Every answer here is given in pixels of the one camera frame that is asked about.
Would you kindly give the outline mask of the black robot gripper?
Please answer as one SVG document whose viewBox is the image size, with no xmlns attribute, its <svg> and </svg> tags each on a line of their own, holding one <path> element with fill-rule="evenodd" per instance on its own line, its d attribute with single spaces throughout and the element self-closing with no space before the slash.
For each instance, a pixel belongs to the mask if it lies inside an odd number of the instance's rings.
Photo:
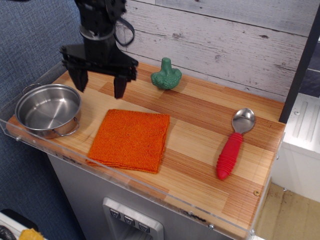
<svg viewBox="0 0 320 240">
<path fill-rule="evenodd" d="M 77 90 L 82 93 L 88 83 L 88 71 L 114 76 L 114 97 L 124 96 L 127 82 L 137 78 L 138 61 L 124 54 L 117 46 L 113 24 L 81 24 L 82 44 L 63 45 L 63 65 Z"/>
</svg>

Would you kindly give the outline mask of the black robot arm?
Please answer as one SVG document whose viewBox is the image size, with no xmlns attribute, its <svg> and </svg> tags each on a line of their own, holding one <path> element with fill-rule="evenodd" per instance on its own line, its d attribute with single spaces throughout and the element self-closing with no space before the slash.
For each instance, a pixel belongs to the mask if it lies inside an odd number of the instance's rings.
<svg viewBox="0 0 320 240">
<path fill-rule="evenodd" d="M 138 61 L 123 53 L 118 46 L 126 47 L 117 38 L 116 24 L 133 26 L 122 18 L 126 12 L 124 0 L 77 0 L 80 14 L 79 32 L 82 44 L 63 45 L 59 51 L 62 64 L 68 70 L 75 87 L 83 92 L 88 83 L 88 72 L 114 77 L 114 97 L 120 99 L 127 83 L 137 77 Z"/>
</svg>

